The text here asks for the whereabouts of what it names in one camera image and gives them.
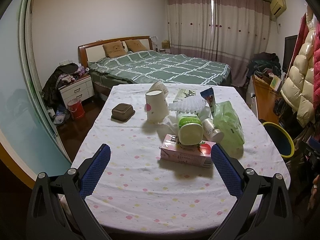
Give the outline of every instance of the tablecloth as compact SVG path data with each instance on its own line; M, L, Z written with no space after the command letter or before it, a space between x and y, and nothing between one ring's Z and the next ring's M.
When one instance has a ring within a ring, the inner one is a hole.
M113 87L101 113L72 164L78 168L102 143L110 146L111 160L93 194L85 199L102 226L148 234L185 234L216 228L227 216L236 198L228 193L218 171L160 160L164 125L147 122L145 93L151 84ZM180 88L201 92L202 85L166 84L167 102ZM232 87L213 86L216 102L229 100L242 124L245 144L236 156L244 168L258 174L290 175L278 150L262 124ZM119 103L133 105L135 115L125 123L111 119ZM261 196L252 208L256 211Z

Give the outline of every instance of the pink and white curtain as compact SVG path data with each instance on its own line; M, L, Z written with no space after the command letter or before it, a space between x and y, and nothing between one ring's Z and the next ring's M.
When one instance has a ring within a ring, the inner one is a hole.
M228 64L235 86L268 44L270 3L263 0L168 0L167 14L172 53Z

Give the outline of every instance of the screw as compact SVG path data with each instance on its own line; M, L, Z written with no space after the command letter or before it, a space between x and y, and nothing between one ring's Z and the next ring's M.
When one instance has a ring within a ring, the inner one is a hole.
M38 175L38 178L39 178L39 179L42 179L42 178L44 178L44 177L45 177L45 173L44 173L44 172L39 173L39 175Z
M282 179L282 175L279 174L279 173L277 173L277 174L276 174L276 178L277 178L277 179Z
M248 175L253 175L254 174L254 170L253 169L247 169L245 171Z
M71 169L68 170L68 174L69 175L73 175L75 173L76 173L76 169L75 168L71 168Z

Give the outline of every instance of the red trash can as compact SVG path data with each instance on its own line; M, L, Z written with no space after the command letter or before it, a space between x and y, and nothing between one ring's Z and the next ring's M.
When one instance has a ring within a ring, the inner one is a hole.
M71 116L73 120L80 119L84 117L84 110L81 104L81 100L79 98L72 99L67 104L68 110L71 112Z

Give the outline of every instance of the pink juice box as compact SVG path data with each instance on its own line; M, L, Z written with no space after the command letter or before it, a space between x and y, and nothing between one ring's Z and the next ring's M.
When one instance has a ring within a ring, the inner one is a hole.
M161 159L210 168L211 147L214 142L201 141L197 145L182 145L178 136L167 134L161 147Z

